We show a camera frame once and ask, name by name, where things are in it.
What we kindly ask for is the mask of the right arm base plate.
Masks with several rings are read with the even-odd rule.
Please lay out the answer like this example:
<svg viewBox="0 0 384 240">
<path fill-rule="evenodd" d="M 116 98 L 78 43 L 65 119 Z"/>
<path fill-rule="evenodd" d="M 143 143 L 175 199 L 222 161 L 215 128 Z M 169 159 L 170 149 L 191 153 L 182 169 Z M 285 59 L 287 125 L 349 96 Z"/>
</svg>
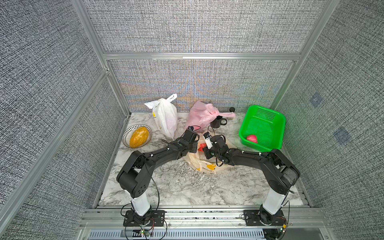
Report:
<svg viewBox="0 0 384 240">
<path fill-rule="evenodd" d="M 283 211 L 278 211 L 275 215 L 262 210 L 244 210 L 243 217 L 246 225 L 249 226 L 283 226 L 287 223 L 287 218 Z"/>
</svg>

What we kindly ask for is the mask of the beige plastic bag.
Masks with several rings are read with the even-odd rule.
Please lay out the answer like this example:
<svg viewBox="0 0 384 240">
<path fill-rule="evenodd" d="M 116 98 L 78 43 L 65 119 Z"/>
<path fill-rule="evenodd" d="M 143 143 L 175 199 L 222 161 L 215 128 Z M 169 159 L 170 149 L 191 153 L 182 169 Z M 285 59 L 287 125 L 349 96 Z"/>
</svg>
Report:
<svg viewBox="0 0 384 240">
<path fill-rule="evenodd" d="M 203 134 L 199 134 L 200 139 L 198 141 L 198 148 L 200 144 L 205 143 L 205 139 L 203 137 Z M 191 168 L 194 170 L 198 170 L 202 173 L 218 173 L 222 172 L 227 169 L 233 168 L 233 166 L 230 165 L 222 165 L 221 167 L 218 167 L 216 164 L 216 158 L 213 157 L 211 159 L 207 159 L 204 152 L 200 152 L 197 150 L 196 153 L 188 153 L 184 159 L 189 164 Z"/>
</svg>

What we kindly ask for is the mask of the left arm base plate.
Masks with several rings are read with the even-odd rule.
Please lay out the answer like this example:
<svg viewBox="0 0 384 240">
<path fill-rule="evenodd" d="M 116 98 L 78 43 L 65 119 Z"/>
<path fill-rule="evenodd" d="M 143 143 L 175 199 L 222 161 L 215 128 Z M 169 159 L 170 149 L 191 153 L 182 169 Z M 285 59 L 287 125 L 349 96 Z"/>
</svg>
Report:
<svg viewBox="0 0 384 240">
<path fill-rule="evenodd" d="M 124 227 L 163 227 L 165 211 L 154 211 L 144 216 L 139 216 L 135 211 L 129 210 L 124 215 Z"/>
</svg>

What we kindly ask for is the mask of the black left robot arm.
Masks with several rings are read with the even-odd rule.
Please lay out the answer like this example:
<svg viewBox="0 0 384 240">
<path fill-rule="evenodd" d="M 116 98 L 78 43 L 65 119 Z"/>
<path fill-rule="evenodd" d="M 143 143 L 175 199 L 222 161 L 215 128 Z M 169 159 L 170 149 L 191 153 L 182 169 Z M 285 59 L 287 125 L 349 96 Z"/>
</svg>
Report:
<svg viewBox="0 0 384 240">
<path fill-rule="evenodd" d="M 188 127 L 181 137 L 168 143 L 162 149 L 141 153 L 134 151 L 116 179 L 120 187 L 130 195 L 133 210 L 140 217 L 150 214 L 151 205 L 146 190 L 152 179 L 154 171 L 160 166 L 185 157 L 188 153 L 197 152 L 199 137 L 194 127 Z"/>
</svg>

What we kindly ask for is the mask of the pink red apple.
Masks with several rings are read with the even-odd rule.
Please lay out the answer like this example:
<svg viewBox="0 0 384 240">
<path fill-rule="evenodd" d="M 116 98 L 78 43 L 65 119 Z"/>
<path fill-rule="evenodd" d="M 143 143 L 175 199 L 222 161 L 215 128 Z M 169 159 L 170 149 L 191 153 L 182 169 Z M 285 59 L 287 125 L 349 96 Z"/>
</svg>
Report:
<svg viewBox="0 0 384 240">
<path fill-rule="evenodd" d="M 248 135 L 248 136 L 247 136 L 247 140 L 250 141 L 250 142 L 252 142 L 252 143 L 255 143 L 255 144 L 258 143 L 258 138 L 257 138 L 256 135 Z"/>
</svg>

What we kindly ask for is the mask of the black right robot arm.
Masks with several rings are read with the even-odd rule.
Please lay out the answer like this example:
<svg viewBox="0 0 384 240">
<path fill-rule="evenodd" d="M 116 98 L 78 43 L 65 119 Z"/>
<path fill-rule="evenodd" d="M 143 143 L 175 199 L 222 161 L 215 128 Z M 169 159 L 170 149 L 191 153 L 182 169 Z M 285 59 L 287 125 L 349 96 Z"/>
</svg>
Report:
<svg viewBox="0 0 384 240">
<path fill-rule="evenodd" d="M 246 166 L 263 172 L 270 189 L 260 206 L 257 219 L 265 226 L 282 220 L 284 200 L 301 175 L 296 166 L 278 149 L 247 152 L 229 148 L 223 135 L 211 136 L 205 133 L 204 139 L 207 145 L 203 148 L 206 158 L 216 158 L 219 166 Z"/>
</svg>

